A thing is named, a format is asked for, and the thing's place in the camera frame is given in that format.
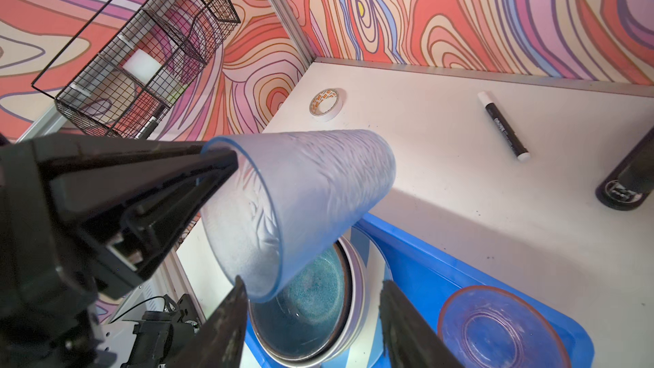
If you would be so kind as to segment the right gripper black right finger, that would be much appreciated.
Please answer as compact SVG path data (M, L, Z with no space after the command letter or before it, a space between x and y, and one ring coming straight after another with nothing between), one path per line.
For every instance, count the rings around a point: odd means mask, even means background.
M403 291L383 281L379 316L384 355L392 367L462 367Z

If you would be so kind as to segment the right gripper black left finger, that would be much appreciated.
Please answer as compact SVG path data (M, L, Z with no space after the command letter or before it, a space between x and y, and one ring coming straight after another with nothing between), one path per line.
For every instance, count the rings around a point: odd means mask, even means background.
M220 306L166 367L240 367L248 321L248 296L240 276Z

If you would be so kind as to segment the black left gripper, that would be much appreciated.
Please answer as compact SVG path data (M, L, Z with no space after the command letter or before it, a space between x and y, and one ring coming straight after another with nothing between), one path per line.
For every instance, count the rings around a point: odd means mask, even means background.
M110 367L95 302L150 279L238 168L201 142L1 141L1 365ZM73 223L81 223L73 233Z

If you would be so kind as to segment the pink translucent plastic cup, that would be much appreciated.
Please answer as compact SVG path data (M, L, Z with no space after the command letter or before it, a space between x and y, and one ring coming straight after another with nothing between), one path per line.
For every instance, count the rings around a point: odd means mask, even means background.
M543 315L492 286L468 286L450 296L440 311L438 336L465 367L572 365Z

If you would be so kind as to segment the blue frosted plastic cup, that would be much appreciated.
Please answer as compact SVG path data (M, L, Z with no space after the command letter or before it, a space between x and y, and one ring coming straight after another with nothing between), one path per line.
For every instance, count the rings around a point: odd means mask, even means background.
M373 131L219 136L238 169L201 210L211 250L251 301L271 300L392 189L392 148Z

